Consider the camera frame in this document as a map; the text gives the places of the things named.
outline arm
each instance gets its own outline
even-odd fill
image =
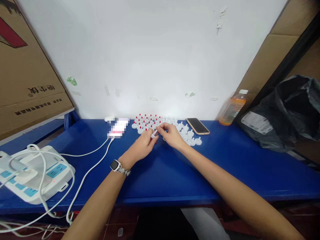
[[[145,158],[151,152],[159,138],[156,136],[150,141],[152,132],[152,129],[144,131],[118,159],[124,169],[131,169],[137,161]],[[109,219],[125,178],[122,173],[111,171],[89,198],[62,239],[98,239]]]
[[[231,174],[185,143],[174,125],[157,127],[167,143],[180,151],[225,202],[265,239],[304,239],[274,207]]]

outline watch face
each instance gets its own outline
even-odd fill
[[[116,160],[113,160],[110,167],[112,168],[112,170],[116,170],[118,165],[119,165],[119,163]]]

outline wrist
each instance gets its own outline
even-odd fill
[[[130,170],[133,167],[133,165],[136,163],[136,161],[132,157],[126,155],[126,153],[124,153],[121,157],[119,157],[118,161],[121,163],[122,167],[126,170]]]
[[[181,146],[179,146],[177,148],[177,150],[182,153],[183,151],[187,150],[188,148],[191,148],[191,147],[185,141],[183,141],[183,144]]]

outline blurred label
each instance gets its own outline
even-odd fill
[[[242,118],[241,122],[263,135],[267,134],[273,129],[268,119],[254,112],[248,112]]]

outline smartwatch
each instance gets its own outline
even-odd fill
[[[117,160],[113,160],[112,163],[110,164],[110,168],[114,171],[114,172],[120,172],[123,173],[125,176],[129,176],[131,171],[130,170],[125,170],[121,163]]]

